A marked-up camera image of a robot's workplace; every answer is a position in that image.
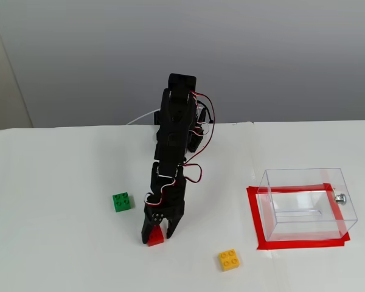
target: yellow lego brick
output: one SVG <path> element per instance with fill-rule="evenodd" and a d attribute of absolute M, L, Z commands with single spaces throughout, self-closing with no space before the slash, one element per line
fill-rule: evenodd
<path fill-rule="evenodd" d="M 219 260 L 223 271 L 239 267 L 239 260 L 233 249 L 219 253 Z"/>

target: red lego brick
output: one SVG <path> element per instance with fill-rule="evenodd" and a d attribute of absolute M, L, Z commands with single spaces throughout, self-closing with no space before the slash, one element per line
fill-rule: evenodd
<path fill-rule="evenodd" d="M 159 227 L 159 225 L 156 225 L 154 226 L 153 230 L 150 233 L 147 245 L 153 246 L 163 242 L 164 242 L 164 236 L 162 234 L 161 227 Z"/>

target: lego brick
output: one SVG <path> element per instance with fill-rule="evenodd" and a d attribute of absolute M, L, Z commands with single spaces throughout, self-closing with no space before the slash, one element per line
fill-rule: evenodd
<path fill-rule="evenodd" d="M 115 211 L 120 212 L 124 210 L 130 210 L 131 204 L 127 193 L 118 193 L 112 196 L 114 200 Z"/>
<path fill-rule="evenodd" d="M 223 271 L 239 267 L 239 260 L 233 249 L 219 253 L 219 260 Z"/>
<path fill-rule="evenodd" d="M 153 246 L 164 242 L 164 235 L 162 234 L 161 227 L 159 225 L 154 226 L 148 238 L 147 245 Z"/>

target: red tape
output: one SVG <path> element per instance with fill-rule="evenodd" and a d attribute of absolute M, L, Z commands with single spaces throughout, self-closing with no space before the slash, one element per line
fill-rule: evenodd
<path fill-rule="evenodd" d="M 337 220 L 342 219 L 341 211 L 337 204 L 332 204 L 332 197 L 330 194 L 332 193 L 332 187 L 330 184 L 324 184 L 321 186 L 302 186 L 302 187 L 276 187 L 275 192 L 304 192 L 306 190 L 325 190 L 328 195 L 328 199 L 330 200 L 330 205 L 333 209 L 334 216 Z M 257 192 L 258 187 L 248 187 L 248 198 L 250 202 L 251 215 L 253 217 L 255 232 L 257 234 L 258 247 L 257 249 L 288 249 L 288 248 L 329 248 L 335 246 L 344 246 L 346 241 L 350 240 L 349 233 L 346 234 L 339 239 L 325 239 L 325 240 L 288 240 L 288 241 L 279 241 L 279 242 L 268 242 L 265 239 L 265 235 L 262 229 L 262 222 L 260 218 L 260 211 L 257 204 Z"/>

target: black wire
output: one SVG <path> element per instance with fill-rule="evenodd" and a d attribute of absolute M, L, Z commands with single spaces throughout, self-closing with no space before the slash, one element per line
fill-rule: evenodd
<path fill-rule="evenodd" d="M 197 103 L 204 106 L 204 108 L 206 109 L 206 111 L 208 113 L 208 117 L 209 117 L 209 123 L 214 123 L 214 120 L 212 120 L 212 118 L 211 118 L 211 113 L 209 112 L 208 107 L 203 102 L 201 102 L 200 100 L 198 100 Z"/>

